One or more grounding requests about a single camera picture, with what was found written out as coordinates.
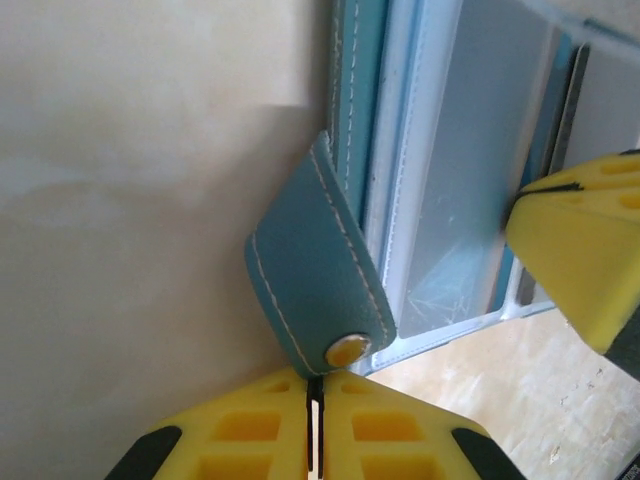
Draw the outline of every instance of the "wooden floor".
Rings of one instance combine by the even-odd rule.
[[[481,423],[529,479],[613,479],[640,450],[640,383],[585,346],[557,311],[372,378]]]

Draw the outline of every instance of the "yellow plastic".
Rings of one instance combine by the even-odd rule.
[[[605,353],[640,301],[640,155],[593,160],[528,185],[507,242],[582,339]]]
[[[480,480],[451,435],[475,422],[349,372],[325,392],[325,480]]]
[[[289,368],[162,421],[182,436],[154,480],[306,480],[305,402]]]

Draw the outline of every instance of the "leather tab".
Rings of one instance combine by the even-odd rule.
[[[335,370],[325,353],[345,335],[368,336],[370,352],[395,338],[384,290],[331,165],[326,132],[248,238],[245,259],[267,318],[302,377]]]

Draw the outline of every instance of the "teal leather strap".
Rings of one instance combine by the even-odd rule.
[[[248,238],[245,259],[267,319],[301,376],[335,370],[325,355],[345,335],[365,335],[373,351],[395,338],[378,273],[338,185],[326,132]]]
[[[388,0],[334,0],[329,139],[340,186],[360,222]]]

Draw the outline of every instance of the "white wall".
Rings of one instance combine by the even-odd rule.
[[[242,244],[322,127],[328,6],[0,2],[0,478],[101,478],[286,363]]]

